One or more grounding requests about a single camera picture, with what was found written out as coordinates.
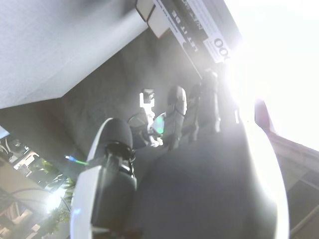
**bright light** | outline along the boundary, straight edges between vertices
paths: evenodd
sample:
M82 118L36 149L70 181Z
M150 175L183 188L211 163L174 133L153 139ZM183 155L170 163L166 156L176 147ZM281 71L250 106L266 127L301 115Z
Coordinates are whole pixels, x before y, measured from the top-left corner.
M47 207L46 210L48 213L50 213L53 209L56 209L61 204L61 197L64 197L65 195L65 189L60 187L58 188L53 194L50 195L48 201L47 201Z
M261 97L280 136L319 150L317 1L225 2L250 51L241 102Z

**ceiling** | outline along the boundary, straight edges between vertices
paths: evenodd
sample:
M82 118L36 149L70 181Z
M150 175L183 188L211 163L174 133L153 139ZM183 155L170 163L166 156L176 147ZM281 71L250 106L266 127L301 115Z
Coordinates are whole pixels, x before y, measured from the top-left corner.
M135 0L0 0L0 109L63 96L146 28Z

